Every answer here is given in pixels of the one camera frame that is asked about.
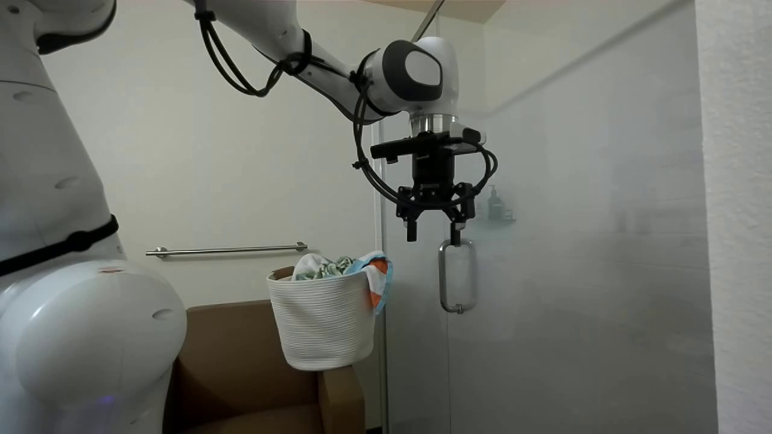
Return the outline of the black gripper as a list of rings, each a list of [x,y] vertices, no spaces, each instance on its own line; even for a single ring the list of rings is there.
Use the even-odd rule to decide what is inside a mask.
[[[455,180],[455,151],[414,157],[414,184],[398,190],[396,213],[405,219],[408,241],[417,241],[417,217],[443,210],[451,219],[451,246],[462,246],[467,219],[475,213],[475,188]]]

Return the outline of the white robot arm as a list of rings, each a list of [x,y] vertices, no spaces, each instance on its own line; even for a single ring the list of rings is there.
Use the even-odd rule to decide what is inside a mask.
[[[298,0],[186,0],[356,122],[447,115],[458,74],[443,36],[396,39],[345,66]],[[183,300],[125,258],[118,217],[43,58],[101,36],[118,0],[0,0],[0,434],[162,434]]]

